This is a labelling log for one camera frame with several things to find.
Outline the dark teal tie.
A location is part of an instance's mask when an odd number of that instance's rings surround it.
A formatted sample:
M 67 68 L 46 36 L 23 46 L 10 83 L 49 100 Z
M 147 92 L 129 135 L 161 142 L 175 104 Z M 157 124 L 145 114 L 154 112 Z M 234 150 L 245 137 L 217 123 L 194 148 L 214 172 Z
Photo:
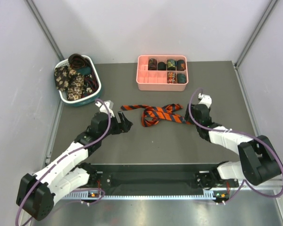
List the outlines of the dark teal tie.
M 89 76 L 92 73 L 92 69 L 89 66 L 81 67 L 79 69 L 76 69 L 76 71 L 83 76 Z

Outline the brown floral tie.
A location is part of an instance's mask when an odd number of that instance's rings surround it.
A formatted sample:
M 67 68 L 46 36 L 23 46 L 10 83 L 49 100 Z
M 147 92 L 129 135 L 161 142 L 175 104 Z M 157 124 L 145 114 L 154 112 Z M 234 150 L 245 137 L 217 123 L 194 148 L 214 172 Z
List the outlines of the brown floral tie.
M 82 97 L 84 75 L 75 69 L 72 69 L 70 66 L 55 68 L 54 80 L 56 88 L 59 91 L 65 91 L 69 101 L 75 101 Z

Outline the dark red striped tie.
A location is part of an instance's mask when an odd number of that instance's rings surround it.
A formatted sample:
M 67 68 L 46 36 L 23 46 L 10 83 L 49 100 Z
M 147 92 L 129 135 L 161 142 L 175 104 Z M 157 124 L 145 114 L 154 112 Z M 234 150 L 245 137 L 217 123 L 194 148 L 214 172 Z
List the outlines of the dark red striped tie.
M 99 88 L 98 81 L 94 72 L 84 76 L 83 92 L 81 97 L 87 97 L 95 93 Z

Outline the pink compartment organizer box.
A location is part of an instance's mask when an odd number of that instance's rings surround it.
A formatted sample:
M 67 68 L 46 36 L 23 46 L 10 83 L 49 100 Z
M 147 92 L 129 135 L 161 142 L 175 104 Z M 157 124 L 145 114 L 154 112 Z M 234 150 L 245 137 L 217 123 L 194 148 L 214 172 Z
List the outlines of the pink compartment organizer box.
M 173 71 L 178 73 L 183 73 L 186 75 L 187 82 L 185 84 L 171 84 L 167 83 L 167 69 L 165 71 L 149 71 L 148 70 L 148 61 L 150 58 L 155 58 L 157 63 L 164 62 L 168 59 L 185 60 L 186 70 L 184 71 Z M 140 55 L 137 61 L 137 73 L 136 73 L 136 82 L 138 84 L 139 90 L 144 91 L 183 91 L 185 90 L 186 85 L 189 83 L 188 69 L 187 69 L 187 59 L 182 55 Z

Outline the dark green rolled tie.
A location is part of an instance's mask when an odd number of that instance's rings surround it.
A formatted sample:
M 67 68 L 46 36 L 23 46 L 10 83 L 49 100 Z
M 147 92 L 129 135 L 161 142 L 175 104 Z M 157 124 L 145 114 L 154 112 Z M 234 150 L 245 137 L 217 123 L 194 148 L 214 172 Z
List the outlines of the dark green rolled tie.
M 177 74 L 177 83 L 178 84 L 185 84 L 187 82 L 186 75 L 183 73 L 178 73 Z

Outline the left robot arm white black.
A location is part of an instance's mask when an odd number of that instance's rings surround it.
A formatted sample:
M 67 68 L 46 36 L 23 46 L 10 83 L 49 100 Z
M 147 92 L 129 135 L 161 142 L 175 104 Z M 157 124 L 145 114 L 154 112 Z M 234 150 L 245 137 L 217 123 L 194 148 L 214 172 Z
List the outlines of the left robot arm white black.
M 130 131 L 133 123 L 123 112 L 119 119 L 99 112 L 90 125 L 79 134 L 70 146 L 52 163 L 33 175 L 27 173 L 21 180 L 16 204 L 37 221 L 45 219 L 64 196 L 81 186 L 94 186 L 98 176 L 82 163 L 101 146 L 109 135 Z

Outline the red orange patterned rolled tie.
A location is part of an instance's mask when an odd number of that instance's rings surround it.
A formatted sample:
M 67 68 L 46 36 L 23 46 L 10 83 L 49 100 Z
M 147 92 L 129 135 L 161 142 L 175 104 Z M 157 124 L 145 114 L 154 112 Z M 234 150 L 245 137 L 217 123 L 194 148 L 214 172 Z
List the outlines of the red orange patterned rolled tie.
M 173 71 L 167 72 L 167 83 L 171 83 L 171 84 L 177 83 L 176 72 L 173 72 Z

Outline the teal orange leaf rolled tie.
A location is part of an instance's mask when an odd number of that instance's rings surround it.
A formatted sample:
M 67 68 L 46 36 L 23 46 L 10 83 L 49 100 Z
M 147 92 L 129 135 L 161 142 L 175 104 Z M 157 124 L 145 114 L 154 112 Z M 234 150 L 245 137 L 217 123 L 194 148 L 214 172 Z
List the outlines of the teal orange leaf rolled tie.
M 177 71 L 184 71 L 186 70 L 186 63 L 185 63 L 185 60 L 177 60 L 176 62 L 176 70 Z

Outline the dark red floral rolled tie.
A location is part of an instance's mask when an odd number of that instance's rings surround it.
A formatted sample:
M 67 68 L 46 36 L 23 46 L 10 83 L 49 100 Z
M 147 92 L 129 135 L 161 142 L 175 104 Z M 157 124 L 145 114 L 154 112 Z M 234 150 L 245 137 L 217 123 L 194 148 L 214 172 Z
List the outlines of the dark red floral rolled tie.
M 149 71 L 156 71 L 157 70 L 157 60 L 155 58 L 150 58 L 148 61 L 148 70 Z

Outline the black rolled tie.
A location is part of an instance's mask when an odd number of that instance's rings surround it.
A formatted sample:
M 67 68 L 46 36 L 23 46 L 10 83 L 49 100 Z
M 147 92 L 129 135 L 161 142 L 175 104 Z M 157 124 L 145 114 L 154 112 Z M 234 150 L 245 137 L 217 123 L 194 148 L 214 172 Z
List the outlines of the black rolled tie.
M 165 71 L 166 70 L 166 64 L 164 62 L 159 62 L 157 65 L 157 69 L 159 71 Z

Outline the dark brown rolled tie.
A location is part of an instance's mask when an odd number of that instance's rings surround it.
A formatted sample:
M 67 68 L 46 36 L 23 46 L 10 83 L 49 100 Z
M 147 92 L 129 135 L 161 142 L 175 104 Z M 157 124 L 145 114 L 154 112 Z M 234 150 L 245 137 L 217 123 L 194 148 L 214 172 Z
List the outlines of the dark brown rolled tie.
M 68 62 L 72 69 L 80 69 L 85 67 L 91 68 L 90 61 L 80 54 L 72 54 L 68 58 Z

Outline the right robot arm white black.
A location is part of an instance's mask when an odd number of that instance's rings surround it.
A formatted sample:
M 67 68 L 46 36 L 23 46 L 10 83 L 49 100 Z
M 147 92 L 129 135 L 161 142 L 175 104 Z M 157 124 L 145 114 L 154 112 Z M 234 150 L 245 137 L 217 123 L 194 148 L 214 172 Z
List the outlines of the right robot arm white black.
M 252 137 L 241 132 L 232 132 L 215 123 L 210 117 L 210 108 L 205 104 L 187 106 L 185 119 L 196 125 L 199 136 L 234 153 L 238 162 L 222 162 L 210 176 L 211 182 L 222 186 L 228 179 L 245 179 L 252 185 L 260 185 L 283 172 L 283 165 L 276 160 L 277 154 L 264 135 Z

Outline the orange navy striped tie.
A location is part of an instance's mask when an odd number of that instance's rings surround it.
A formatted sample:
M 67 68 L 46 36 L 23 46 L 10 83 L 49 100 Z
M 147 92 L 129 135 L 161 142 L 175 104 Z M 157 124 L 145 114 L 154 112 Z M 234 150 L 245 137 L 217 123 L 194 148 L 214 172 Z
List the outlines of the orange navy striped tie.
M 180 104 L 168 104 L 163 107 L 149 105 L 122 105 L 120 107 L 123 111 L 141 108 L 144 109 L 141 116 L 141 124 L 143 127 L 157 125 L 161 120 L 191 125 L 191 122 L 188 122 L 184 116 L 175 113 L 183 109 L 183 106 Z

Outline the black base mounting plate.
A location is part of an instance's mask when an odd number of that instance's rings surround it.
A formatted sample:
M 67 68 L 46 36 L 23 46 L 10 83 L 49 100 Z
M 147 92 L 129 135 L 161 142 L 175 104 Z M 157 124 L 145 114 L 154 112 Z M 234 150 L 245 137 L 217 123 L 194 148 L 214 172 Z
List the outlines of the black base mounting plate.
M 221 180 L 216 164 L 91 164 L 87 187 L 99 186 L 110 196 L 199 195 L 203 189 L 237 188 L 234 179 Z

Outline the green yellow leaf rolled tie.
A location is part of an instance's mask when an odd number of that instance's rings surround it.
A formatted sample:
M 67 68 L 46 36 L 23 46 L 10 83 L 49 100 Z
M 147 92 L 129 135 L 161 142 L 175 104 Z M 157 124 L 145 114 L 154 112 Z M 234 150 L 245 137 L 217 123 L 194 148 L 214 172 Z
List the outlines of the green yellow leaf rolled tie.
M 166 61 L 166 68 L 168 71 L 175 71 L 176 70 L 176 61 L 174 59 L 168 59 Z

